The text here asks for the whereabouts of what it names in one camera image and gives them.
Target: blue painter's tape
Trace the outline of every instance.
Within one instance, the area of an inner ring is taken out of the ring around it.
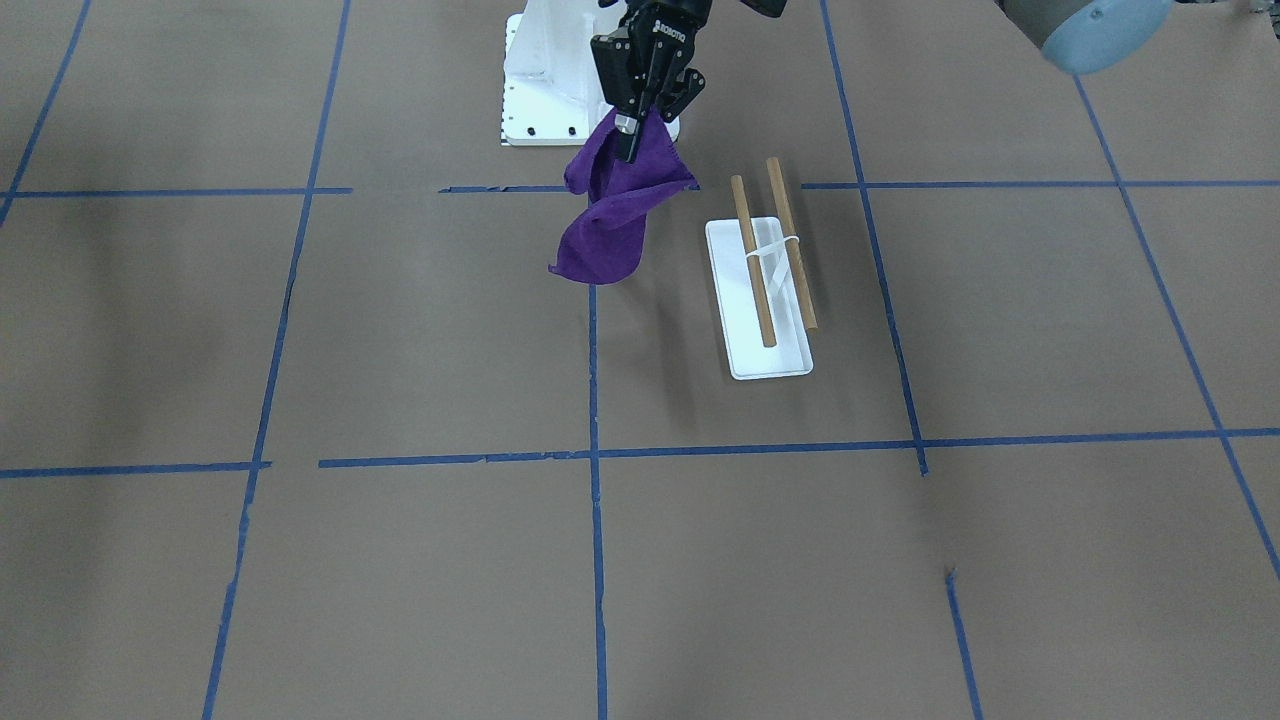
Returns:
[[[1271,569],[1280,580],[1280,555],[1276,553],[1275,542],[1271,539],[1271,533],[1267,530],[1267,525],[1262,519],[1262,514],[1258,511],[1257,502],[1253,500],[1253,491],[1249,488],[1249,483],[1244,477],[1244,471],[1240,469],[1239,460],[1235,456],[1235,448],[1231,447],[1231,438],[1222,425],[1222,418],[1217,411],[1217,405],[1213,402],[1213,396],[1210,393],[1208,383],[1204,380],[1204,374],[1201,372],[1199,361],[1196,359],[1196,352],[1192,350],[1190,338],[1187,336],[1187,329],[1183,327],[1181,319],[1178,316],[1178,310],[1174,306],[1172,295],[1169,292],[1169,286],[1165,283],[1165,278],[1160,272],[1160,265],[1156,263],[1156,255],[1151,250],[1151,243],[1147,241],[1147,232],[1142,227],[1142,220],[1138,218],[1138,209],[1133,204],[1133,199],[1129,196],[1129,190],[1125,187],[1124,179],[1120,176],[1120,167],[1116,164],[1115,155],[1111,152],[1111,145],[1107,143],[1106,135],[1102,132],[1102,123],[1098,122],[1098,115],[1093,109],[1093,102],[1089,100],[1089,94],[1084,90],[1084,83],[1080,81],[1079,76],[1075,77],[1075,88],[1080,95],[1080,101],[1084,102],[1084,109],[1088,111],[1089,122],[1093,124],[1093,132],[1098,136],[1098,143],[1102,146],[1102,154],[1107,159],[1107,165],[1111,167],[1111,174],[1116,178],[1116,184],[1120,187],[1120,196],[1124,199],[1125,209],[1129,213],[1129,220],[1133,223],[1133,229],[1138,234],[1138,243],[1142,246],[1142,254],[1147,259],[1147,266],[1151,269],[1151,275],[1156,281],[1156,288],[1160,291],[1160,299],[1165,304],[1165,310],[1169,314],[1169,320],[1174,325],[1174,331],[1178,334],[1178,342],[1183,346],[1183,354],[1187,356],[1187,364],[1190,365],[1192,375],[1196,378],[1196,384],[1199,387],[1201,397],[1204,400],[1204,407],[1208,410],[1210,419],[1213,421],[1213,429],[1217,432],[1219,441],[1222,445],[1222,452],[1226,454],[1226,460],[1231,466],[1231,473],[1235,475],[1235,482],[1240,488],[1240,495],[1244,497],[1245,506],[1249,510],[1249,516],[1253,519],[1253,525],[1257,528],[1258,537],[1262,541],[1262,547],[1266,550],[1267,559],[1271,561]]]
[[[1121,181],[1125,187],[1280,187],[1277,179],[1188,179]],[[869,190],[965,190],[965,188],[1055,188],[1116,187],[1116,181],[919,181],[868,182]],[[800,190],[859,190],[856,182],[806,182]]]
[[[604,628],[604,519],[600,511],[600,365],[599,305],[595,286],[588,287],[588,411],[591,436],[591,556],[595,577],[595,707],[598,720],[609,717],[609,667]]]
[[[1226,430],[1226,437],[1280,437],[1280,428],[1245,428]]]
[[[303,196],[312,195],[351,195],[349,187],[317,187],[308,191],[305,187],[225,187],[207,190],[38,190],[15,193],[18,200],[93,200],[93,199],[142,199],[142,197],[259,197],[259,196]]]
[[[960,662],[964,664],[964,680],[969,687],[969,706],[973,720],[982,720],[982,698],[978,696],[978,679],[973,671],[973,657],[969,655],[969,638],[964,632],[964,618],[960,616],[960,600],[956,597],[956,571],[947,573],[947,602],[951,605],[951,624],[956,630],[956,644],[960,647]]]
[[[602,450],[600,457],[684,457],[705,455],[782,455],[790,452],[864,452],[874,450],[914,450],[915,441],[886,439],[867,442],[817,442],[778,445],[731,445],[701,447],[637,447]]]
[[[475,195],[475,193],[502,193],[502,192],[568,192],[562,184],[494,184],[494,186],[449,186],[440,190],[440,195]]]
[[[897,332],[897,320],[893,314],[893,299],[888,290],[888,274],[884,272],[884,258],[881,254],[879,234],[876,232],[876,215],[872,211],[870,193],[867,191],[867,174],[863,172],[863,154],[858,147],[858,132],[854,128],[854,114],[849,106],[849,96],[845,92],[845,74],[840,68],[840,54],[836,50],[836,33],[831,27],[831,10],[827,0],[819,1],[822,6],[822,22],[827,31],[827,50],[831,54],[831,68],[836,74],[836,90],[840,94],[840,106],[845,114],[845,129],[849,133],[849,149],[854,156],[854,172],[858,176],[858,190],[863,199],[863,214],[867,218],[867,233],[872,245],[872,256],[876,260],[876,277],[879,281],[881,296],[884,302],[884,318],[888,322],[890,340],[893,342],[893,355],[897,359],[899,379],[902,384],[902,400],[906,404],[906,418],[911,425],[911,438],[915,442],[915,457],[920,464],[920,474],[929,474],[929,461],[924,454],[924,438],[920,434],[920,420],[915,413],[915,400],[911,395],[911,378],[906,372],[906,356],[902,352],[902,338]]]
[[[275,347],[271,352],[271,368],[266,375],[266,392],[262,396],[262,413],[259,419],[257,437],[253,441],[253,462],[262,460],[262,451],[266,446],[266,430],[271,421],[271,404],[275,400],[275,384],[280,374],[280,357],[284,354],[284,337],[289,327],[289,304],[293,300],[293,286],[298,278],[298,261],[302,256],[302,246],[307,236],[307,224],[311,218],[311,205],[315,197],[316,179],[320,176],[320,160],[324,156],[325,133],[329,127],[329,113],[333,108],[333,96],[338,86],[338,69],[342,65],[342,51],[347,38],[347,22],[351,17],[351,0],[343,0],[342,17],[338,20],[338,38],[334,42],[333,61],[329,67],[329,85],[325,88],[324,105],[320,110],[320,123],[316,128],[315,147],[311,152],[311,172],[307,176],[307,192],[302,196],[302,214],[298,218],[298,232],[293,240],[293,256],[289,260],[289,274],[284,284],[284,301],[280,306],[280,322],[275,331]],[[223,659],[227,655],[227,637],[230,630],[232,615],[236,609],[236,592],[239,587],[241,569],[244,561],[244,546],[248,541],[250,507],[253,505],[253,496],[257,491],[259,469],[253,468],[248,473],[248,482],[244,487],[244,503],[241,510],[239,533],[236,542],[236,571],[230,584],[227,585],[227,596],[223,601],[223,614],[218,628],[218,642],[214,646],[214,660],[209,671],[209,685],[205,689],[205,707],[202,720],[212,720],[214,706],[218,701],[218,684],[221,678]]]
[[[76,18],[76,28],[72,29],[72,38],[67,44],[67,51],[63,53],[63,61],[58,65],[58,74],[54,76],[54,85],[49,88],[49,95],[45,96],[45,104],[40,108],[40,115],[36,117],[36,127],[31,131],[31,137],[27,140],[27,147],[22,151],[22,160],[18,161],[18,170],[13,176],[13,182],[9,184],[9,192],[5,193],[4,204],[0,205],[0,225],[9,218],[9,211],[13,209],[13,201],[18,193],[18,188],[22,187],[22,178],[27,174],[27,168],[31,167],[31,156],[36,152],[36,143],[40,142],[40,133],[45,129],[45,123],[49,120],[49,113],[54,108],[54,100],[58,99],[58,91],[63,86],[63,79],[67,78],[67,68],[72,64],[72,56],[76,55],[76,47],[79,45],[81,33],[84,31],[84,20],[88,18],[88,9],[92,5],[92,0],[84,0],[81,5],[79,15]]]
[[[1001,447],[1036,445],[1084,445],[1106,442],[1155,442],[1175,439],[1213,439],[1217,430],[1165,430],[1151,433],[1094,433],[1070,436],[1009,436],[975,438],[933,438],[924,441],[927,447]]]
[[[403,457],[339,457],[321,460],[321,470],[337,468],[404,468],[415,465],[468,465],[477,462],[540,462],[544,460],[588,460],[586,450],[554,452],[497,452],[480,455],[417,455]]]
[[[1125,187],[1280,187],[1280,179],[1123,181]]]
[[[92,478],[118,475],[182,475],[189,473],[242,473],[253,468],[270,468],[270,462],[184,462],[175,465],[102,465],[96,468],[26,468],[0,470],[0,480],[35,478]]]

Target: robotic arm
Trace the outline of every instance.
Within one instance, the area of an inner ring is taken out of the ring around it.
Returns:
[[[599,0],[602,8],[618,0]],[[618,110],[620,160],[634,163],[644,118],[657,108],[664,122],[707,87],[707,78],[689,67],[694,36],[707,26],[712,0],[626,0],[618,29],[591,40],[604,100]],[[787,0],[742,0],[762,15],[777,18]]]

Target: purple towel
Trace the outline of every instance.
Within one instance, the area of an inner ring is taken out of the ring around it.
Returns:
[[[564,187],[588,193],[586,210],[564,231],[550,272],[580,283],[616,283],[636,270],[645,217],[696,183],[657,110],[649,113],[635,164],[614,158],[617,110],[609,113],[564,168]]]

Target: wooden dowel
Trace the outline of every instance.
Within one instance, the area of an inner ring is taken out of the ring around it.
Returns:
[[[733,176],[728,183],[733,188],[737,224],[742,231],[742,250],[748,254],[755,252],[755,228],[751,227],[751,210],[746,206],[746,188],[742,187],[742,176]],[[755,296],[755,315],[760,322],[760,337],[764,338],[764,347],[774,347],[778,345],[778,338],[773,332],[773,315],[769,313],[769,295],[764,290],[764,270],[760,266],[759,255],[750,255],[746,259],[746,272],[751,275],[751,295]]]
[[[769,184],[773,186],[773,202],[778,206],[778,219],[782,220],[782,234],[796,237],[796,222],[791,215],[791,199],[782,181],[782,164],[777,158],[769,158]],[[809,331],[818,329],[818,315],[813,311],[813,295],[809,292],[809,275],[804,272],[804,259],[800,256],[800,242],[787,241],[787,260],[791,261],[791,277],[796,281],[796,297],[800,300],[800,318]]]

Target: white plastic tray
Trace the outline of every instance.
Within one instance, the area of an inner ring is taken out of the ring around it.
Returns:
[[[800,319],[800,301],[777,218],[753,218],[755,242],[760,249],[764,283],[769,287],[769,311],[778,343],[764,347],[760,323],[755,316],[751,278],[742,251],[742,233],[733,220],[707,223],[707,250],[712,258],[712,278],[719,302],[724,350],[733,379],[758,380],[806,375],[813,370],[809,336]]]

